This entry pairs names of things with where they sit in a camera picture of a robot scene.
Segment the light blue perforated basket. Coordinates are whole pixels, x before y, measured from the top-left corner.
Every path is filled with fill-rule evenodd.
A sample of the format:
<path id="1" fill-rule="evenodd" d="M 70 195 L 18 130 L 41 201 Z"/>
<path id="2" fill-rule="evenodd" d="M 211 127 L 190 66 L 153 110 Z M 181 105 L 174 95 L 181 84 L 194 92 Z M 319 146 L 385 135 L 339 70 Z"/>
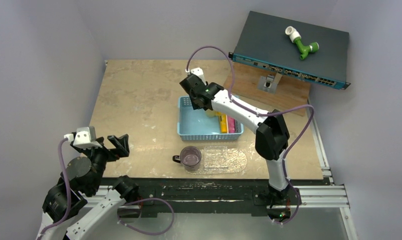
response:
<path id="1" fill-rule="evenodd" d="M 203 109 L 194 110 L 187 95 L 178 99 L 177 106 L 177 133 L 183 141 L 236 141 L 244 132 L 244 125 L 236 121 L 234 132 L 222 133 L 219 117 L 207 116 Z"/>

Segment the purple mug black handle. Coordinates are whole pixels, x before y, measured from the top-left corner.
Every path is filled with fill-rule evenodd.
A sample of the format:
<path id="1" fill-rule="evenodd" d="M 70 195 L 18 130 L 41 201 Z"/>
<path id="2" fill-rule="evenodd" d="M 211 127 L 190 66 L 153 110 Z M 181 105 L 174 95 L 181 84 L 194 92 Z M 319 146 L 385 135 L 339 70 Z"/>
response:
<path id="1" fill-rule="evenodd" d="M 187 146 L 183 148 L 179 155 L 174 155 L 172 160 L 181 164 L 188 172 L 199 170 L 202 160 L 201 150 L 195 146 Z"/>

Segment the clear textured square dish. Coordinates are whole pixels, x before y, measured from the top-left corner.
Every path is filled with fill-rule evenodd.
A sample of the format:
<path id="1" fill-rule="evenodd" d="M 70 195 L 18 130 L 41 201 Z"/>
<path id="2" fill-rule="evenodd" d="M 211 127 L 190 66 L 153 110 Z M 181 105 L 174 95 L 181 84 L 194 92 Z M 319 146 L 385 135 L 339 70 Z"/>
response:
<path id="1" fill-rule="evenodd" d="M 219 174 L 229 169 L 227 163 L 227 146 L 211 145 L 205 146 L 202 150 L 202 170 L 206 174 Z"/>

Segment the textured clear oval tray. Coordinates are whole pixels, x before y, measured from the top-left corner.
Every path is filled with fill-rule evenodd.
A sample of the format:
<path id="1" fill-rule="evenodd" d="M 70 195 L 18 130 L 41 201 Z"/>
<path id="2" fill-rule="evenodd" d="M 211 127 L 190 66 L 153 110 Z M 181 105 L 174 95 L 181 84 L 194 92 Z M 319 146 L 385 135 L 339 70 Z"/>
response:
<path id="1" fill-rule="evenodd" d="M 247 166 L 246 155 L 237 148 L 228 148 L 227 153 L 228 153 L 227 163 L 229 166 L 229 169 L 227 171 L 222 172 L 222 173 L 207 174 L 202 170 L 203 162 L 201 160 L 201 165 L 200 165 L 199 170 L 190 172 L 190 174 L 192 174 L 192 175 L 215 175 L 215 174 L 233 174 L 233 173 L 242 172 Z"/>

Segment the yellow mug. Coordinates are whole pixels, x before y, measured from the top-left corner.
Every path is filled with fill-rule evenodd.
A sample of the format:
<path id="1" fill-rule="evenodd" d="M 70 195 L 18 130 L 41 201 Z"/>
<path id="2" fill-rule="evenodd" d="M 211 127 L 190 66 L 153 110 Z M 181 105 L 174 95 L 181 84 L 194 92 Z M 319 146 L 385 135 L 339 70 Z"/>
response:
<path id="1" fill-rule="evenodd" d="M 205 111 L 205 114 L 206 114 L 207 117 L 213 118 L 213 117 L 216 116 L 216 111 L 207 109 L 207 110 Z"/>

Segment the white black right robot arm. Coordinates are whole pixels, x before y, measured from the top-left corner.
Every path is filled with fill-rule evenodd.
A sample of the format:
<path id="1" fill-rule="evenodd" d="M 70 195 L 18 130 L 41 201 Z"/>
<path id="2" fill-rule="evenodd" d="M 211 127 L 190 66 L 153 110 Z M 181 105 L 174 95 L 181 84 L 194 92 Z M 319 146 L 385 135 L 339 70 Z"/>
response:
<path id="1" fill-rule="evenodd" d="M 255 134 L 255 150 L 266 160 L 270 199 L 280 204 L 289 197 L 289 178 L 284 159 L 289 150 L 290 134 L 281 112 L 268 112 L 231 95 L 221 85 L 206 84 L 191 73 L 180 86 L 189 95 L 194 110 L 212 110 L 225 114 Z"/>

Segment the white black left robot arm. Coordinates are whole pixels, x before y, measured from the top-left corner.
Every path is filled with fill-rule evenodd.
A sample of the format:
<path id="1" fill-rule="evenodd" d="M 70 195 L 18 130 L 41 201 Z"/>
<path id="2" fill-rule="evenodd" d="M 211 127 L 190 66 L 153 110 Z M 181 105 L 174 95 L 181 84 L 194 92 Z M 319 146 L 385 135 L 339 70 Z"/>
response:
<path id="1" fill-rule="evenodd" d="M 109 189 L 107 195 L 79 221 L 74 221 L 87 198 L 99 190 L 108 162 L 129 156 L 129 136 L 109 135 L 114 148 L 105 147 L 103 137 L 92 137 L 89 132 L 65 134 L 57 147 L 61 166 L 58 182 L 47 193 L 42 205 L 42 221 L 38 240 L 81 240 L 108 212 L 119 204 L 133 204 L 139 199 L 139 186 L 123 175 Z"/>

